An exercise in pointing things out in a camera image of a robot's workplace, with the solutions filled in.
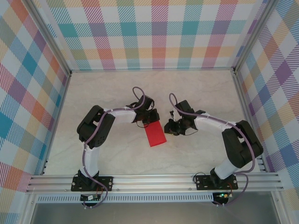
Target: aluminum rail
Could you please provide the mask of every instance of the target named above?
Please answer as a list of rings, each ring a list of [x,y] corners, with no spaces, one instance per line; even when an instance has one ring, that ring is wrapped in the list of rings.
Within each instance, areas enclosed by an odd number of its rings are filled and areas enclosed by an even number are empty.
[[[193,174],[181,175],[113,175],[113,189],[110,194],[118,193],[187,193],[222,192],[221,190],[196,190]],[[280,191],[283,185],[277,173],[249,173],[247,191]],[[28,194],[81,194],[72,192],[72,175],[32,176],[27,188]],[[246,178],[237,176],[238,190],[243,190]]]
[[[32,2],[32,0],[22,0],[24,6],[28,10],[29,14],[33,18],[34,22],[36,23],[38,30],[43,35],[45,41],[51,48],[55,58],[58,60],[59,64],[61,65],[62,69],[64,70],[65,74],[71,76],[71,68],[68,66],[61,50],[57,46],[54,37],[52,36],[51,32],[49,31],[46,23],[44,22],[43,18],[41,17],[37,7]]]
[[[272,15],[272,12],[274,11],[275,7],[279,3],[279,0],[268,0],[267,5],[263,11],[263,14],[261,15],[260,19],[256,23],[256,26],[254,27],[254,30],[251,33],[251,36],[243,49],[239,60],[236,63],[235,70],[238,71],[245,63],[247,57],[249,56],[253,46],[255,45],[256,41],[260,37],[260,34],[262,33],[264,27],[266,26],[267,21],[269,20],[270,16]]]

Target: white marble surface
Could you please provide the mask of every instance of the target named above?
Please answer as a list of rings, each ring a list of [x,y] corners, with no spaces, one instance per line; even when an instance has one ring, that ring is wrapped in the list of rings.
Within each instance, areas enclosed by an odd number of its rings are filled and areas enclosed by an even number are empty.
[[[123,71],[74,73],[66,95],[47,175],[72,175],[82,165],[78,124],[94,105],[123,107],[135,102],[132,87],[154,99],[162,127],[172,109],[168,95],[188,100],[194,110],[230,121],[243,119],[230,71]],[[209,172],[226,157],[221,138],[198,131],[191,136],[166,135],[167,142],[150,147],[136,124],[111,128],[99,157],[100,174],[178,174]]]

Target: colorful plaid backdrop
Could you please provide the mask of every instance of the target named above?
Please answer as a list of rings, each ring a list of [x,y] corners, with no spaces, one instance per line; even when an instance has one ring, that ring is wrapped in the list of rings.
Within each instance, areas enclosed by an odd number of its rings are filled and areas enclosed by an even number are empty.
[[[246,46],[247,43],[248,43],[248,40],[250,39],[250,37],[251,37],[251,35],[252,35],[253,30],[255,29],[255,27],[256,27],[256,25],[257,25],[258,20],[260,19],[261,15],[263,14],[263,11],[264,11],[264,9],[265,9],[265,7],[266,7],[266,5],[267,5],[267,2],[268,2],[268,0],[263,0],[263,2],[262,2],[262,4],[261,4],[260,8],[258,9],[258,12],[257,12],[256,16],[254,17],[254,20],[252,21],[252,24],[251,24],[249,30],[247,31],[247,34],[246,34],[246,36],[245,36],[245,38],[244,38],[244,40],[243,40],[243,42],[242,42],[242,45],[241,45],[241,47],[239,48],[238,54],[237,54],[237,56],[235,57],[235,60],[234,60],[234,62],[233,62],[232,67],[235,67],[235,66],[236,66],[236,64],[237,64],[237,62],[238,62],[238,60],[239,60],[239,58],[240,58],[240,55],[242,54],[242,52],[243,52],[245,46]]]
[[[0,223],[16,223],[38,174],[67,75],[21,0],[0,3]]]
[[[231,67],[262,0],[35,3],[74,69],[176,69]]]
[[[271,171],[299,221],[299,1],[281,0],[240,71]]]

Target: black bracket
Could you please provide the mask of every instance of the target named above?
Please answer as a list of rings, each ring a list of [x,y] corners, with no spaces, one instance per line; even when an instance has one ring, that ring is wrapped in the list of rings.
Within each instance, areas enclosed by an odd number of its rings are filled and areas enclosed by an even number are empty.
[[[138,107],[143,101],[143,96],[140,97],[138,102],[131,103],[127,107],[135,108]],[[148,125],[150,123],[156,122],[160,120],[159,114],[157,112],[157,109],[154,109],[155,101],[150,98],[149,96],[145,96],[144,104],[142,107],[135,110],[136,116],[133,120],[133,123],[137,121],[142,121],[144,125]]]
[[[196,190],[237,190],[238,183],[235,175],[229,176],[225,182],[215,187],[211,180],[211,175],[196,175]]]
[[[97,128],[97,125],[95,125],[94,122],[99,122],[103,114],[104,109],[98,105],[95,105],[92,109],[90,109],[77,128],[77,133],[79,134],[79,140],[81,142],[86,142],[94,133]],[[102,120],[100,128],[93,139],[88,143],[90,149],[99,147],[105,142],[114,120],[115,116],[112,114],[106,114]]]
[[[250,124],[241,120],[236,123],[237,128],[246,136],[253,150],[255,158],[263,153],[263,147]],[[240,142],[242,136],[234,129],[228,128],[222,132],[226,154],[229,161],[237,168],[244,167],[252,161],[252,156],[245,141]]]
[[[193,108],[190,107],[187,100],[183,100],[182,102],[176,104],[176,107],[180,109],[181,111],[187,112],[187,113],[195,113],[195,114],[202,114],[205,113],[205,111],[198,110],[194,111]],[[174,111],[170,111],[171,119],[168,120],[168,123],[164,126],[164,133],[167,134],[173,134],[174,136],[178,135],[185,135],[185,132],[188,128],[192,128],[194,130],[197,130],[194,120],[196,119],[195,115],[185,115],[181,112],[178,112],[180,116],[182,116],[181,119],[174,121]]]
[[[113,187],[113,177],[112,176],[97,176],[94,177],[94,179],[96,179],[98,182],[100,182],[101,184],[103,184],[108,191],[112,191],[112,187]],[[75,176],[73,177],[73,181],[71,184],[71,191],[98,191],[101,192],[102,189],[99,185],[95,184],[88,184],[86,183],[86,181],[82,180],[81,177],[79,176]]]

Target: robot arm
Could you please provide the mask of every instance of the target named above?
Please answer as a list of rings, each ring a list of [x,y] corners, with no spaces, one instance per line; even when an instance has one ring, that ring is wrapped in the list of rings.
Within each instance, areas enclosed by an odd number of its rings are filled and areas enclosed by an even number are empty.
[[[143,96],[138,102],[132,103],[125,108],[134,108],[139,106],[143,101]],[[97,176],[98,158],[100,153],[100,146],[105,142],[112,125],[120,123],[135,123],[142,121],[144,124],[149,124],[160,120],[159,114],[154,107],[154,100],[148,96],[145,96],[145,101],[142,107],[137,110],[122,110],[111,111],[104,118],[94,138],[87,144],[85,151],[85,168],[91,176]],[[92,107],[82,122],[77,128],[79,139],[82,142],[86,142],[90,136],[94,133],[101,116],[108,109],[103,109],[98,105]],[[82,179],[88,178],[88,175],[84,171],[84,167],[81,167],[78,171],[78,176]]]
[[[194,112],[186,100],[176,104],[176,107],[184,112],[205,115],[205,117],[185,115],[174,109],[171,112],[172,119],[169,119],[169,122],[164,127],[165,133],[176,136],[179,134],[185,135],[188,128],[193,128],[194,130],[208,131],[223,138],[227,158],[210,172],[210,178],[214,186],[219,186],[235,171],[252,161],[246,142],[240,141],[242,140],[241,135],[230,125],[209,119],[210,115],[205,111]],[[253,149],[255,158],[263,153],[263,147],[247,121],[242,120],[238,123],[229,123],[237,126],[243,132]]]

